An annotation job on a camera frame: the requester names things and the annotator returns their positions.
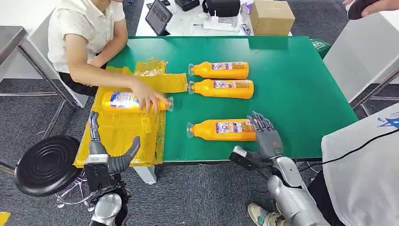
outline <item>black pants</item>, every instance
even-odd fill
[[[68,73],[58,73],[60,74],[61,80],[65,83],[65,85],[71,88],[75,93],[83,94],[90,97],[96,96],[98,86],[86,86],[72,80],[71,75]]]
[[[326,221],[331,226],[345,226],[336,215],[333,204],[331,203],[330,195],[328,194],[326,181],[324,180],[323,171],[316,176],[313,182],[309,185],[308,190],[316,201],[317,207],[323,214]]]

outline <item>cardboard box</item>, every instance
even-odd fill
[[[295,16],[286,1],[254,0],[250,20],[255,35],[288,35]]]

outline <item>metal table frame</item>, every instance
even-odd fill
[[[27,35],[26,30],[21,26],[0,26],[1,31],[9,30],[6,34],[10,38],[5,46],[0,47],[0,65],[11,55],[11,53],[16,49],[22,54],[22,56],[29,62],[29,64],[39,73],[39,75],[51,86],[54,92],[32,92],[32,93],[0,93],[0,97],[48,97],[48,96],[59,96],[62,100],[58,105],[56,113],[51,119],[46,132],[42,139],[46,139],[50,136],[51,131],[61,113],[62,108],[66,103],[73,108],[77,106],[59,89],[59,87],[51,80],[51,78],[41,69],[39,64],[33,59],[33,57],[22,47],[21,43],[24,41]],[[6,163],[0,162],[0,170],[14,174],[15,167],[8,165]]]
[[[388,77],[386,77],[380,84],[377,85],[371,92],[365,95],[359,102],[357,102],[352,109],[354,110],[357,106],[360,106],[367,116],[371,115],[371,112],[366,107],[365,103],[368,100],[392,100],[399,101],[399,97],[378,97],[377,95],[381,90],[383,90],[389,83],[391,83],[395,78],[399,76],[399,68],[395,69]]]

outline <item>tablet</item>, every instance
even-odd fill
[[[164,36],[165,28],[170,19],[172,13],[166,8],[160,0],[155,0],[150,11],[148,12],[145,20],[154,30],[157,36]]]

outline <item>gray carpet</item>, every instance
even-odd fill
[[[134,35],[143,5],[125,4],[129,35]],[[340,0],[290,0],[296,16],[294,35],[319,37],[330,43],[337,38],[347,19]],[[385,95],[398,93],[398,86],[389,86]],[[45,91],[43,81],[4,80],[3,91]],[[62,110],[53,135],[66,134],[80,139],[93,99],[84,109]],[[0,98],[1,161],[15,165],[26,149],[40,141],[59,103],[56,97]],[[373,112],[392,103],[369,102]],[[357,111],[360,118],[363,112]],[[146,185],[129,169],[122,177],[132,191],[129,204],[132,218],[128,225],[137,226],[252,226],[246,212],[250,202],[270,205],[265,179],[234,164],[158,166],[158,182]],[[310,183],[314,173],[303,173]],[[87,225],[91,217],[83,205],[58,209],[54,197],[33,198],[19,192],[11,175],[0,173],[0,211],[11,212],[7,226],[70,226]]]

